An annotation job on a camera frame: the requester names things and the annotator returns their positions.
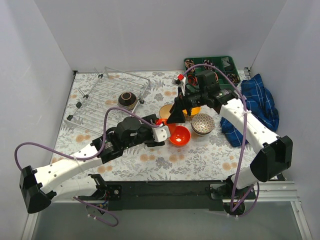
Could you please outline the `beige bowl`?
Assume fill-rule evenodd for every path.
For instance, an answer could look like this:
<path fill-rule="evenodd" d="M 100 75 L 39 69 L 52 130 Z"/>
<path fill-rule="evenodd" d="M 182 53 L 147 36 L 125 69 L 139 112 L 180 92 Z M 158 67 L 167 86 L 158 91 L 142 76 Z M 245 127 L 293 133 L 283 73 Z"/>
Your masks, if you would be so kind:
<path fill-rule="evenodd" d="M 159 110 L 159 116 L 161 119 L 168 119 L 171 115 L 170 110 L 172 108 L 172 104 L 163 105 Z"/>

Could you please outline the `yellow bowl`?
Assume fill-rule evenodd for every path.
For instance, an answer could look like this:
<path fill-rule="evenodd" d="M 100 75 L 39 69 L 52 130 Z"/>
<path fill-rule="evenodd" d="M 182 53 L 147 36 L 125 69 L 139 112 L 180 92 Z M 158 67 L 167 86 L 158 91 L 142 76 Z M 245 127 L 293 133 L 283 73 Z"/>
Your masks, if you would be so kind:
<path fill-rule="evenodd" d="M 201 112 L 201 107 L 198 106 L 198 107 L 193 107 L 191 109 L 191 112 L 190 114 L 188 114 L 188 111 L 186 109 L 184 109 L 182 112 L 183 112 L 183 115 L 186 117 L 186 118 L 192 118 L 193 116 L 199 114 Z"/>

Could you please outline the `orange bowl front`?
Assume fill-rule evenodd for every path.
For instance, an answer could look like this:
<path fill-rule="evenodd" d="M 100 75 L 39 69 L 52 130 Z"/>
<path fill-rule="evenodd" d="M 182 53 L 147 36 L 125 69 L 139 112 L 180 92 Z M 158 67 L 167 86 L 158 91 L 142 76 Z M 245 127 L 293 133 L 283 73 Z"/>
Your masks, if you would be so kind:
<path fill-rule="evenodd" d="M 176 147 L 183 147 L 189 143 L 190 139 L 190 131 L 185 126 L 178 125 L 169 138 L 169 141 Z"/>

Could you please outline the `orange bowl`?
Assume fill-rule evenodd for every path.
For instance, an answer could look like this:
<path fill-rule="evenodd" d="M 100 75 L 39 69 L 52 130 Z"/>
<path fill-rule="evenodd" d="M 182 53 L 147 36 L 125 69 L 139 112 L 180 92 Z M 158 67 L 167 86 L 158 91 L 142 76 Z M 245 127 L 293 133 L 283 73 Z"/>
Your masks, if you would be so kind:
<path fill-rule="evenodd" d="M 176 124 L 175 123 L 167 123 L 167 118 L 159 118 L 158 120 L 157 120 L 157 124 L 158 125 L 160 125 L 160 124 L 164 124 L 165 126 L 167 126 L 168 127 L 168 129 L 169 129 L 169 132 L 170 132 L 170 135 L 172 136 L 173 135 L 173 133 L 175 132 L 175 130 L 176 130 Z"/>
<path fill-rule="evenodd" d="M 185 126 L 178 125 L 169 138 L 169 141 L 176 147 L 183 147 L 189 143 L 190 139 L 190 131 Z"/>

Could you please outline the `brown white patterned bowl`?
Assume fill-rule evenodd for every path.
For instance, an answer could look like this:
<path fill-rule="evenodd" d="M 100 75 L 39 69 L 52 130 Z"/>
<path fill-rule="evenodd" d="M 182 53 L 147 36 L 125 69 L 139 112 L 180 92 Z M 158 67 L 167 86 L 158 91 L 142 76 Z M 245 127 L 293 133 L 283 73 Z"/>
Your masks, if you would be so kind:
<path fill-rule="evenodd" d="M 215 121 L 206 113 L 198 113 L 192 118 L 191 127 L 196 134 L 204 136 L 213 131 L 215 128 Z"/>

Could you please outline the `black patterned bowl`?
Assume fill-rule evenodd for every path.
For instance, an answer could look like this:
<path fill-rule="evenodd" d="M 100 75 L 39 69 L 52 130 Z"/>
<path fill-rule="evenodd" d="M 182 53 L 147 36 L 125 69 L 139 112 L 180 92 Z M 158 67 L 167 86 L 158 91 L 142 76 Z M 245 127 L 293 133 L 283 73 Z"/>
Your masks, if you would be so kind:
<path fill-rule="evenodd" d="M 118 97 L 118 105 L 126 110 L 133 110 L 138 102 L 136 95 L 130 91 L 123 92 Z"/>

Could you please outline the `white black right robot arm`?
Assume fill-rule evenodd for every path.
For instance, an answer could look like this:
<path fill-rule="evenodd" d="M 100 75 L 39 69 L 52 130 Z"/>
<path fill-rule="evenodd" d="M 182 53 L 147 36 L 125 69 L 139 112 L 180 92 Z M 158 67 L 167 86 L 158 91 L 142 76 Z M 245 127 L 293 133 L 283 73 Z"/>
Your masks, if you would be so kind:
<path fill-rule="evenodd" d="M 291 166 L 293 141 L 280 137 L 264 126 L 246 107 L 246 99 L 237 88 L 222 89 L 213 72 L 202 71 L 197 75 L 198 89 L 186 89 L 187 78 L 177 75 L 172 83 L 178 87 L 177 97 L 170 109 L 169 124 L 184 123 L 183 111 L 191 114 L 195 107 L 207 106 L 228 120 L 250 143 L 255 158 L 246 168 L 231 176 L 232 186 L 238 190 L 257 182 L 267 182 Z"/>

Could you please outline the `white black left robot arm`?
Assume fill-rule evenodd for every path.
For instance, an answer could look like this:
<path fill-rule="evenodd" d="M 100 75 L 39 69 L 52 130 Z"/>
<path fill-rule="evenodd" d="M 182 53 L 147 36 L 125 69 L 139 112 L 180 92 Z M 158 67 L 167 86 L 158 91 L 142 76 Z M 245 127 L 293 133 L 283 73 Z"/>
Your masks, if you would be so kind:
<path fill-rule="evenodd" d="M 168 126 L 164 122 L 157 124 L 157 120 L 155 114 L 143 118 L 128 116 L 72 155 L 43 167 L 22 168 L 19 188 L 27 212 L 38 213 L 62 195 L 92 196 L 103 190 L 104 183 L 98 177 L 88 177 L 83 182 L 72 177 L 121 157 L 131 147 L 163 146 L 171 134 Z"/>

